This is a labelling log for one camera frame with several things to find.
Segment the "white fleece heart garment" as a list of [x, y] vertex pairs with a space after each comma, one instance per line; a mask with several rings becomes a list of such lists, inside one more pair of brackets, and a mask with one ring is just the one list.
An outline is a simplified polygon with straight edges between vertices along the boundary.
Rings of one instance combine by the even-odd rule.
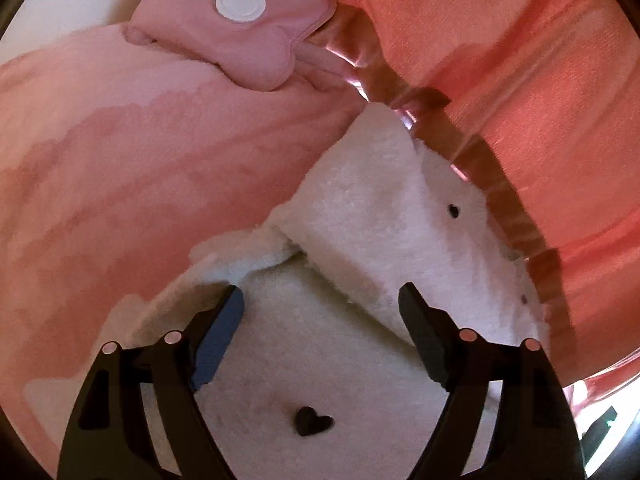
[[302, 154], [231, 140], [193, 167], [209, 205], [190, 266], [152, 299], [114, 301], [96, 340], [150, 344], [238, 286], [240, 326], [195, 396], [235, 475], [401, 479], [446, 399], [401, 286], [500, 344], [546, 340], [544, 308], [484, 194], [387, 107], [367, 106], [316, 162]]

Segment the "pink bed blanket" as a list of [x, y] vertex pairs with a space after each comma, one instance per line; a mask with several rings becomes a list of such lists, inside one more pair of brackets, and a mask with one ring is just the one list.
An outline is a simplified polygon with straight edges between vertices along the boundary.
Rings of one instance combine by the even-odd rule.
[[257, 92], [119, 25], [2, 65], [1, 405], [47, 471], [103, 325], [291, 197], [363, 110], [343, 70], [314, 49]]

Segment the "orange curtain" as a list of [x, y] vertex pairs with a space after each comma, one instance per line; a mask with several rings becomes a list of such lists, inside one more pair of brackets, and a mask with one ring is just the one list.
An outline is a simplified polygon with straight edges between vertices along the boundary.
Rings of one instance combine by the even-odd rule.
[[636, 376], [639, 38], [618, 2], [341, 0], [314, 42], [484, 194], [562, 384], [593, 400]]

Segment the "pink pouch with white button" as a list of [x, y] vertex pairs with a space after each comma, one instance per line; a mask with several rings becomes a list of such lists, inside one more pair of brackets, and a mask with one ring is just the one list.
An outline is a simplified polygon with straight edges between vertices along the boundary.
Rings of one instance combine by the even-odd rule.
[[125, 37], [215, 64], [250, 90], [277, 89], [299, 61], [354, 81], [349, 62], [308, 40], [336, 7], [336, 0], [141, 0]]

